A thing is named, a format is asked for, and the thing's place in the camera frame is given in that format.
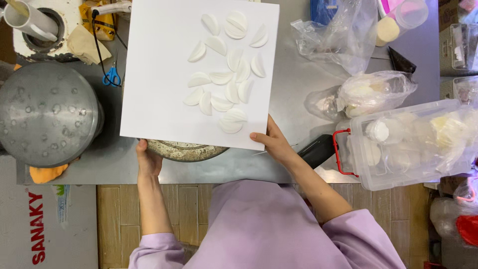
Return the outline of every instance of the orange cloth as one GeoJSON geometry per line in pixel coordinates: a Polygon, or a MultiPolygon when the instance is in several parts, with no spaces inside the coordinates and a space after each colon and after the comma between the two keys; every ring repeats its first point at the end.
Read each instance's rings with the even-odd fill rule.
{"type": "Polygon", "coordinates": [[[68,168],[68,164],[54,168],[36,168],[30,166],[30,175],[32,176],[33,182],[37,184],[47,183],[59,177],[66,168],[68,168]]]}

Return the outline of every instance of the lavender sleeve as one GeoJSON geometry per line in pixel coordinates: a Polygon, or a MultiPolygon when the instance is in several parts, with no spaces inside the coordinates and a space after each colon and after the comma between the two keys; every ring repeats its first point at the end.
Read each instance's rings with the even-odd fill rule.
{"type": "Polygon", "coordinates": [[[352,268],[405,269],[387,234],[367,209],[336,217],[322,229],[352,268]]]}
{"type": "Polygon", "coordinates": [[[174,234],[143,235],[140,246],[130,255],[128,269],[180,269],[184,250],[174,234]]]}

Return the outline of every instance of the person's left hand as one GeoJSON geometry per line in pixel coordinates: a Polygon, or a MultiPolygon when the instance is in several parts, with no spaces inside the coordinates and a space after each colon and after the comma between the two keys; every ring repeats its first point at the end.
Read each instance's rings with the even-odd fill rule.
{"type": "Polygon", "coordinates": [[[157,178],[163,166],[163,157],[149,151],[147,148],[148,142],[145,139],[141,139],[136,146],[136,155],[140,165],[138,177],[157,178]]]}

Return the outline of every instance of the wooden floor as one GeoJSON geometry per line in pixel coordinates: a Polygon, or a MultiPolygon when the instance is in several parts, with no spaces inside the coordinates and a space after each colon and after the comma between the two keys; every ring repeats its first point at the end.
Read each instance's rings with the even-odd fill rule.
{"type": "MultiPolygon", "coordinates": [[[[162,185],[174,234],[190,258],[207,231],[212,184],[162,185]]],[[[360,184],[331,184],[354,209],[368,209],[389,235],[407,268],[422,269],[428,260],[428,189],[422,184],[384,191],[368,191],[360,184]]],[[[99,185],[99,267],[127,268],[140,241],[141,227],[136,185],[99,185]]]]}

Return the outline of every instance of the blue scissors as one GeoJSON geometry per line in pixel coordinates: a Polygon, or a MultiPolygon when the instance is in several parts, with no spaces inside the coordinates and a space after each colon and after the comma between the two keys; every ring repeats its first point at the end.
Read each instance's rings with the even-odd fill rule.
{"type": "Polygon", "coordinates": [[[108,71],[108,73],[106,73],[106,75],[103,76],[103,84],[106,85],[106,86],[110,85],[112,82],[114,84],[121,85],[121,79],[118,76],[118,73],[116,72],[116,65],[118,64],[117,60],[118,60],[118,49],[116,50],[115,61],[113,62],[111,68],[108,71]]]}

